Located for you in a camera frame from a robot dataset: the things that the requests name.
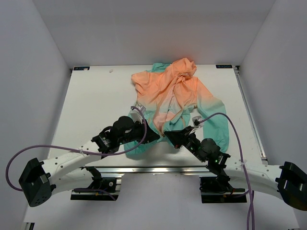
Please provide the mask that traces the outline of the aluminium table rail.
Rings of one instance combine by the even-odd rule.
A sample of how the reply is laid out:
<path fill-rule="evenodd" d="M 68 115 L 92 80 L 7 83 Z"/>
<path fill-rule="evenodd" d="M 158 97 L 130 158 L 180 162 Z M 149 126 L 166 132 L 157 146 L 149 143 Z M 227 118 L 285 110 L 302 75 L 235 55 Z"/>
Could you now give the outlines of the aluminium table rail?
<path fill-rule="evenodd" d="M 251 112 L 250 106 L 249 106 L 248 101 L 247 101 L 245 89 L 244 89 L 243 84 L 242 84 L 242 80 L 241 80 L 241 76 L 240 76 L 240 66 L 233 66 L 233 69 L 234 69 L 234 73 L 235 73 L 235 76 L 236 76 L 236 80 L 237 80 L 237 83 L 238 83 L 238 86 L 239 86 L 239 89 L 240 89 L 240 92 L 241 92 L 241 96 L 242 96 L 244 105 L 245 105 L 245 108 L 246 108 L 246 111 L 247 111 L 247 115 L 248 115 L 248 118 L 249 118 L 251 129 L 252 129 L 257 147 L 258 147 L 259 152 L 260 152 L 262 164 L 269 165 L 269 161 L 268 161 L 267 155 L 265 153 L 265 150 L 263 148 L 263 144 L 262 144 L 261 138 L 259 136 L 259 132 L 258 132 L 258 129 L 256 127 L 253 114 Z"/>
<path fill-rule="evenodd" d="M 209 173 L 206 167 L 96 167 L 101 173 Z"/>

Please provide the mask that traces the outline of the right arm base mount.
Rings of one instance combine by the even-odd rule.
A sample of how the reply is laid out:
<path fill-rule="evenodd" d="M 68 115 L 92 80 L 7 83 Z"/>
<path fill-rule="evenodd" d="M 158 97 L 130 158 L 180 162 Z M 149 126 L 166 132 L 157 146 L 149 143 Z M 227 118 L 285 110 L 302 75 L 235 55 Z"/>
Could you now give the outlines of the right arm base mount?
<path fill-rule="evenodd" d="M 223 184 L 217 176 L 211 172 L 201 173 L 200 193 L 203 204 L 236 204 L 247 203 L 247 190 L 234 188 L 230 184 Z"/>

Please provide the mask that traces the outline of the aluminium table front rail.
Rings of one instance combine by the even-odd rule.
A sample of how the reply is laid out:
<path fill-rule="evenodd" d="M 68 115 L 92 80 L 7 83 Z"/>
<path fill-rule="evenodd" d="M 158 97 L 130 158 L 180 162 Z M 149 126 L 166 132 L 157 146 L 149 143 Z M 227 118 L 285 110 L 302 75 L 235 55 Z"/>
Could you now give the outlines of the aluminium table front rail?
<path fill-rule="evenodd" d="M 96 167 L 101 173 L 209 173 L 206 167 Z"/>

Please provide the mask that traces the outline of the orange and teal jacket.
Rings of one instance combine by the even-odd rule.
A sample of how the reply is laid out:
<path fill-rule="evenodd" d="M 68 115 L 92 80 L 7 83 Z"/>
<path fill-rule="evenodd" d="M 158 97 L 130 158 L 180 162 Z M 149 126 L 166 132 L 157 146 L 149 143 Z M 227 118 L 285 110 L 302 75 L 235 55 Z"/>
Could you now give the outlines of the orange and teal jacket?
<path fill-rule="evenodd" d="M 143 154 L 156 143 L 165 142 L 165 132 L 183 130 L 189 125 L 190 114 L 197 109 L 203 119 L 204 138 L 212 138 L 226 151 L 229 146 L 228 120 L 224 103 L 215 98 L 194 74 L 197 67 L 187 58 L 172 64 L 155 63 L 150 71 L 134 73 L 131 81 L 137 92 L 135 106 L 144 106 L 144 117 L 159 139 L 151 143 L 124 144 L 129 158 Z"/>

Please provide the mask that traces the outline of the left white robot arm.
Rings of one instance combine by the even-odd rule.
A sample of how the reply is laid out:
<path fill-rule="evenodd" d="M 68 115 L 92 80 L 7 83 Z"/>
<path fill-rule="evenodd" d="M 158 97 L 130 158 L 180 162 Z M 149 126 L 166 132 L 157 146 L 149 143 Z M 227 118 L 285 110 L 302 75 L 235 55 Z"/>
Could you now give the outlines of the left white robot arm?
<path fill-rule="evenodd" d="M 98 169 L 88 164 L 103 159 L 106 154 L 116 153 L 122 144 L 134 141 L 147 144 L 159 138 L 147 122 L 122 116 L 76 152 L 70 150 L 43 161 L 30 160 L 19 178 L 19 184 L 30 207 L 39 206 L 52 195 L 66 190 L 110 196 L 116 191 L 116 179 L 103 178 Z"/>

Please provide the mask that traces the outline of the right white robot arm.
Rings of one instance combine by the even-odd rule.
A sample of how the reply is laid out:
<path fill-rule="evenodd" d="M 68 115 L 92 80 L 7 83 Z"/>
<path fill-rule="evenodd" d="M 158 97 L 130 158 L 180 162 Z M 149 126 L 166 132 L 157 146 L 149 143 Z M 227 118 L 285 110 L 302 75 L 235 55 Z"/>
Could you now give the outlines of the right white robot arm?
<path fill-rule="evenodd" d="M 286 161 L 282 166 L 248 163 L 221 152 L 211 138 L 199 141 L 191 128 L 167 131 L 165 136 L 176 149 L 185 147 L 205 167 L 216 175 L 217 187 L 225 192 L 247 187 L 275 196 L 289 206 L 306 211 L 307 174 L 297 165 Z"/>

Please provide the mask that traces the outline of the aluminium table right rail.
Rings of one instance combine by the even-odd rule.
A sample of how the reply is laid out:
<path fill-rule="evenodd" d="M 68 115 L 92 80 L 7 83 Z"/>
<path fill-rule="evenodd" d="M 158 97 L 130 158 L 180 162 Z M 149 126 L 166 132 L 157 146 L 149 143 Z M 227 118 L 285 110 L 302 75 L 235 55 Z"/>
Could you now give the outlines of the aluminium table right rail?
<path fill-rule="evenodd" d="M 251 129 L 252 129 L 257 147 L 258 147 L 259 152 L 260 152 L 262 164 L 269 165 L 269 161 L 268 161 L 267 155 L 265 153 L 265 150 L 263 148 L 263 144 L 262 144 L 261 138 L 259 136 L 259 132 L 258 132 L 258 129 L 256 127 L 253 114 L 251 112 L 250 106 L 249 106 L 248 101 L 247 101 L 245 89 L 244 89 L 243 84 L 242 84 L 242 80 L 241 80 L 241 76 L 240 76 L 240 66 L 233 66 L 233 69 L 234 69 L 234 73 L 235 73 L 235 76 L 236 76 L 236 80 L 237 80 L 237 83 L 238 83 L 238 86 L 239 86 L 239 89 L 240 89 L 240 92 L 241 92 L 241 96 L 242 96 L 244 105 L 245 105 L 245 108 L 246 108 L 246 111 L 247 111 L 247 115 L 248 115 L 248 118 L 249 118 Z"/>

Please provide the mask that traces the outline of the right blue table label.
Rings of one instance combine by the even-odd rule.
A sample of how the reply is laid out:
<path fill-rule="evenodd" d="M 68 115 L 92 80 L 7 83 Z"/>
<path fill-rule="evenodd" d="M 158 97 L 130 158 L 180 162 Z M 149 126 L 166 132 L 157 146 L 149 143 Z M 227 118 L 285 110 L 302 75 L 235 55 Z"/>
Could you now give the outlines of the right blue table label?
<path fill-rule="evenodd" d="M 227 64 L 217 64 L 215 65 L 217 69 L 232 69 L 232 65 L 227 65 Z"/>

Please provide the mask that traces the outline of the left blue table label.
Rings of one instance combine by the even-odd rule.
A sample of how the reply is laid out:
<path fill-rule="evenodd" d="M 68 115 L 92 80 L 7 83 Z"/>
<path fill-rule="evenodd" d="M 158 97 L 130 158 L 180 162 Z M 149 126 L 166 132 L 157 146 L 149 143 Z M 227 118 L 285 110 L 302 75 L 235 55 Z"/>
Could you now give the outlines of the left blue table label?
<path fill-rule="evenodd" d="M 89 69 L 90 69 L 90 67 L 88 67 L 88 66 L 85 66 L 85 67 L 74 67 L 73 71 L 87 71 Z"/>

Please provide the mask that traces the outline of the blue table label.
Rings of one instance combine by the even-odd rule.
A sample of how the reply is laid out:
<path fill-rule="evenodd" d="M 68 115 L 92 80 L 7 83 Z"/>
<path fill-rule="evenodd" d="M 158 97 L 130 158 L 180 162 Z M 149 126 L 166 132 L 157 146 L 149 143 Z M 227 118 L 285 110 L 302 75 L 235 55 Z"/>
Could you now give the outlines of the blue table label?
<path fill-rule="evenodd" d="M 227 65 L 227 64 L 217 64 L 215 65 L 217 69 L 232 69 L 232 65 Z"/>
<path fill-rule="evenodd" d="M 88 67 L 88 66 L 85 66 L 85 67 L 74 67 L 73 71 L 87 71 L 89 69 L 90 69 L 90 67 Z"/>

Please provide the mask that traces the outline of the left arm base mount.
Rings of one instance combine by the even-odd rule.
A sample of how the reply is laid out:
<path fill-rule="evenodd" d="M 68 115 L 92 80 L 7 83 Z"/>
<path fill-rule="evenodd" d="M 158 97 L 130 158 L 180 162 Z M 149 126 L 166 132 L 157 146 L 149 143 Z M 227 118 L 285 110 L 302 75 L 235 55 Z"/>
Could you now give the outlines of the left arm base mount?
<path fill-rule="evenodd" d="M 91 183 L 86 188 L 72 190 L 71 200 L 116 201 L 119 196 L 121 177 L 102 175 L 94 166 L 81 167 L 81 171 L 90 173 Z"/>

